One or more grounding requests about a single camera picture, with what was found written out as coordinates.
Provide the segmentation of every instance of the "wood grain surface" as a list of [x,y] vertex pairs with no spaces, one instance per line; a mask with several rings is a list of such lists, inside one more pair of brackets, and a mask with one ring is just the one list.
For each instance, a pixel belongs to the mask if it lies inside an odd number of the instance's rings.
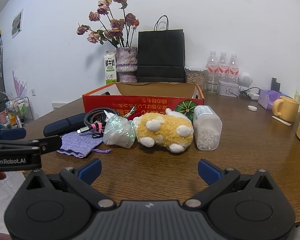
[[[85,159],[57,152],[42,156],[42,170],[58,173],[67,166],[79,167],[92,158],[102,161],[101,176],[92,184],[117,203],[123,199],[179,199],[181,203],[207,185],[199,177],[198,161],[202,158],[220,168],[234,167],[243,174],[267,169],[280,186],[300,223],[300,141],[296,129],[300,120],[287,126],[274,118],[256,102],[244,98],[206,95],[222,120],[219,146],[214,151],[200,151],[193,141],[181,155],[171,154],[160,146],[146,148],[135,141],[130,149],[119,146],[99,146],[112,149],[109,154],[92,153]],[[256,112],[248,105],[258,107]],[[82,99],[73,101],[26,126],[26,139],[43,137],[45,125],[84,112]]]

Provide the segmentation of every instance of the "pumpkin illustration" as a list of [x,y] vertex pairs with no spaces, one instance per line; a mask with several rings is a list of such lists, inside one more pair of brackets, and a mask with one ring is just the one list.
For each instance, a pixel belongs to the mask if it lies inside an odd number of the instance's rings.
[[193,121],[194,108],[198,104],[191,100],[180,102],[174,109],[176,112],[184,114],[191,122]]

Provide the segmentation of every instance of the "coiled cable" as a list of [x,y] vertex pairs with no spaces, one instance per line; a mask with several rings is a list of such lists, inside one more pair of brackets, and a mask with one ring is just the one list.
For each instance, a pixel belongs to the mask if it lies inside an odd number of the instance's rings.
[[[83,132],[93,129],[96,132],[103,134],[103,130],[106,126],[106,118],[107,118],[104,111],[107,111],[108,113],[119,115],[118,111],[113,110],[109,107],[99,107],[99,108],[93,109],[89,113],[87,113],[86,116],[84,117],[83,122],[86,125],[86,127],[79,129],[77,132],[83,133]],[[98,128],[94,129],[94,127],[96,127],[96,125],[95,125],[96,123],[101,123],[101,125],[99,125]]]

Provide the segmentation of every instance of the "blue gripper pad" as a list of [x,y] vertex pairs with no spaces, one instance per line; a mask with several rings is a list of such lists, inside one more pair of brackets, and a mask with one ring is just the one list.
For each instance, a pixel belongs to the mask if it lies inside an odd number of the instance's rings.
[[203,179],[209,186],[221,179],[223,176],[220,170],[203,160],[200,160],[198,163],[198,173],[201,179]]
[[26,137],[26,130],[24,128],[1,130],[0,132],[0,140],[18,140],[24,137]]
[[101,160],[95,158],[76,169],[76,175],[79,179],[85,183],[91,185],[92,182],[100,176],[102,170]]

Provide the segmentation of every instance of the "yellow plush toy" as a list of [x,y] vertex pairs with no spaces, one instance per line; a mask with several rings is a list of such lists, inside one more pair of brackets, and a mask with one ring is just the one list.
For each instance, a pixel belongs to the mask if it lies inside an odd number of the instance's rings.
[[166,114],[147,113],[135,117],[133,123],[139,143],[146,147],[159,144],[172,153],[183,152],[192,142],[191,121],[181,113],[166,109]]

